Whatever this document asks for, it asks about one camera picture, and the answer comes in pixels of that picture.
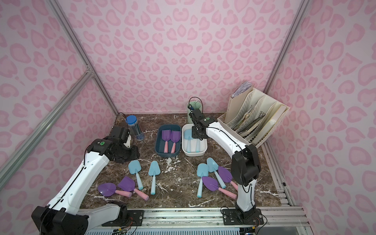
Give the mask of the dark teal storage box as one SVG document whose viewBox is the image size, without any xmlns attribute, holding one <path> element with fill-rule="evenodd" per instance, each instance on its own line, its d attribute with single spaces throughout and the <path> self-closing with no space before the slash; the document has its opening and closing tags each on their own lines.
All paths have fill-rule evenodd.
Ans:
<svg viewBox="0 0 376 235">
<path fill-rule="evenodd" d="M 170 130 L 170 139 L 166 144 L 166 140 L 163 138 L 163 132 L 165 130 Z M 155 152 L 162 158 L 174 158 L 179 155 L 181 150 L 181 137 L 176 143 L 172 141 L 172 132 L 179 131 L 182 134 L 182 128 L 177 124 L 165 124 L 160 126 L 157 132 L 157 139 L 155 143 Z"/>
</svg>

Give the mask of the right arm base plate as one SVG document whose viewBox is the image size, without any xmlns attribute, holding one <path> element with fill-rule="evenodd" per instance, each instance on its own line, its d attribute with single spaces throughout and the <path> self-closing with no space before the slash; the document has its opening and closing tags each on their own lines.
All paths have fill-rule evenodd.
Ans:
<svg viewBox="0 0 376 235">
<path fill-rule="evenodd" d="M 259 226 L 264 224 L 263 215 L 260 209 L 253 208 L 248 212 L 240 209 L 229 209 L 222 207 L 220 209 L 224 225 L 251 225 Z"/>
</svg>

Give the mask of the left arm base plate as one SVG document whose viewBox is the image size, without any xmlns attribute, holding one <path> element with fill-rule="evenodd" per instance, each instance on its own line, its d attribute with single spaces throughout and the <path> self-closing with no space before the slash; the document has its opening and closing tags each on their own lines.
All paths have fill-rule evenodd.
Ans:
<svg viewBox="0 0 376 235">
<path fill-rule="evenodd" d="M 127 210 L 119 214 L 118 218 L 102 224 L 102 227 L 142 226 L 144 210 Z"/>
</svg>

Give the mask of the white storage box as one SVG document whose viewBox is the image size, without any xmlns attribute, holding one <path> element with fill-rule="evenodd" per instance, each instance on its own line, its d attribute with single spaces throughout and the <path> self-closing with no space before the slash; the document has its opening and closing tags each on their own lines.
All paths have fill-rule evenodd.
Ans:
<svg viewBox="0 0 376 235">
<path fill-rule="evenodd" d="M 201 151 L 200 152 L 196 152 L 196 142 L 197 142 L 197 139 L 194 139 L 194 138 L 191 140 L 191 153 L 187 153 L 187 151 L 186 151 L 187 142 L 184 139 L 184 132 L 185 132 L 185 130 L 190 129 L 192 127 L 193 127 L 193 124 L 190 123 L 190 124 L 184 125 L 183 128 L 182 128 L 182 132 L 183 132 L 182 133 L 182 145 L 183 145 L 182 149 L 183 149 L 183 152 L 184 152 L 184 154 L 186 156 L 189 156 L 189 157 L 203 156 L 206 153 L 207 149 L 208 149 L 208 144 L 207 144 L 207 140 L 206 139 L 201 140 L 201 143 L 200 143 L 200 145 L 201 145 L 201 149 L 200 150 Z"/>
</svg>

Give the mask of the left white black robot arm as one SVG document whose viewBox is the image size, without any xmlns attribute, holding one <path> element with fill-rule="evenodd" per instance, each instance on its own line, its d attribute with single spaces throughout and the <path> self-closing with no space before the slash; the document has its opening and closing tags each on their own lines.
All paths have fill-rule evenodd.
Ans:
<svg viewBox="0 0 376 235">
<path fill-rule="evenodd" d="M 110 161 L 125 163 L 140 156 L 131 145 L 130 130 L 113 126 L 110 134 L 94 140 L 84 151 L 83 161 L 62 190 L 44 207 L 38 206 L 31 218 L 41 235 L 84 235 L 107 222 L 124 226 L 127 208 L 119 202 L 96 209 L 81 210 L 80 205 L 101 171 Z"/>
</svg>

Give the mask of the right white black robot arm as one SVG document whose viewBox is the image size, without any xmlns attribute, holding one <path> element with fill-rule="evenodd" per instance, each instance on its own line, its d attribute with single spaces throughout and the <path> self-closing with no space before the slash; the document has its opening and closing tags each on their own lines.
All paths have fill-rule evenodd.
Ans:
<svg viewBox="0 0 376 235">
<path fill-rule="evenodd" d="M 238 184 L 236 209 L 244 216 L 256 212 L 254 190 L 261 172 L 258 150 L 215 117 L 191 110 L 193 138 L 213 139 L 231 157 L 231 174 Z"/>
</svg>

